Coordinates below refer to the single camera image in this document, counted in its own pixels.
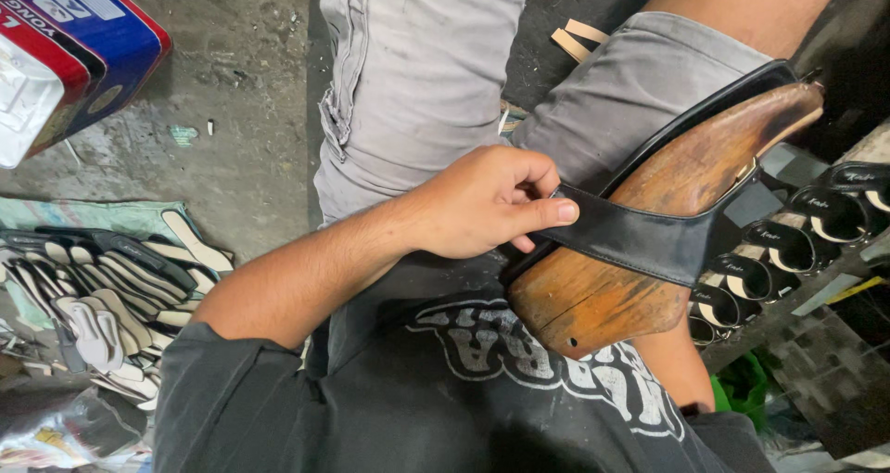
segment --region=pocket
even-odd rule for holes
[[[334,65],[331,86],[318,108],[328,147],[343,162],[355,89],[368,53],[368,0],[320,0],[319,6],[328,22]]]

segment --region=forearm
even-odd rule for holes
[[[296,347],[337,307],[383,276],[410,249],[396,200],[295,240],[229,274],[193,322],[227,339]]]
[[[684,314],[672,330],[640,336],[634,348],[677,407],[695,407],[699,412],[714,411],[714,390],[705,364],[689,336]]]

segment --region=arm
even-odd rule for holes
[[[506,241],[530,252],[525,233],[578,219],[573,201],[547,198],[559,183],[546,155],[474,149],[414,191],[240,267],[201,301],[192,321],[226,339],[296,347],[409,252],[464,258]]]
[[[714,390],[689,335],[685,313],[670,331],[640,336],[633,340],[633,344],[646,366],[684,413],[714,411]]]

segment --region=concrete floor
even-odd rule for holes
[[[170,33],[171,55],[129,108],[71,138],[80,169],[59,144],[0,171],[0,195],[183,200],[238,262],[306,233],[309,0],[134,1]],[[172,125],[200,137],[181,148]]]

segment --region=fingernail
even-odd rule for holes
[[[574,223],[576,219],[578,219],[578,210],[575,208],[575,204],[566,202],[559,205],[560,223]]]

